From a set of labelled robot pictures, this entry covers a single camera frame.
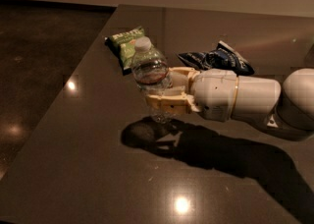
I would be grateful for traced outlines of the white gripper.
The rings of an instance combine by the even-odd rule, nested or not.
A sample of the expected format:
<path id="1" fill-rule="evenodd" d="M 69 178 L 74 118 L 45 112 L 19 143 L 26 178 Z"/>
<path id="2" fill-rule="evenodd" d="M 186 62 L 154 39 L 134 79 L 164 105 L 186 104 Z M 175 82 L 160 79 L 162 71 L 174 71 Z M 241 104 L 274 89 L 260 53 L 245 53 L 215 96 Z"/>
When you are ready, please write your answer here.
<path id="1" fill-rule="evenodd" d="M 175 115 L 198 113 L 203 119 L 226 122 L 236 102 L 238 77 L 233 71 L 211 69 L 199 72 L 190 67 L 169 69 L 173 86 L 190 87 L 179 95 L 148 94 L 145 100 L 153 109 Z"/>

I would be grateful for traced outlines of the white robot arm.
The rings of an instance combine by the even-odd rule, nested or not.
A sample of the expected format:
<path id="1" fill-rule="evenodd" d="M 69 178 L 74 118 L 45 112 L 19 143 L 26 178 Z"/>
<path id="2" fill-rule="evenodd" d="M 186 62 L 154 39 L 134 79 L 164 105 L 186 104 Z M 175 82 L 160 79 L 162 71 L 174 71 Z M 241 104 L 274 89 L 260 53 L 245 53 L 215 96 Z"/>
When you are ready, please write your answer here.
<path id="1" fill-rule="evenodd" d="M 282 83 L 219 69 L 175 67 L 170 73 L 171 88 L 151 90 L 145 95 L 147 105 L 159 112 L 194 112 L 218 122 L 233 119 L 286 140 L 305 140 L 314 134 L 311 69 L 295 71 Z"/>

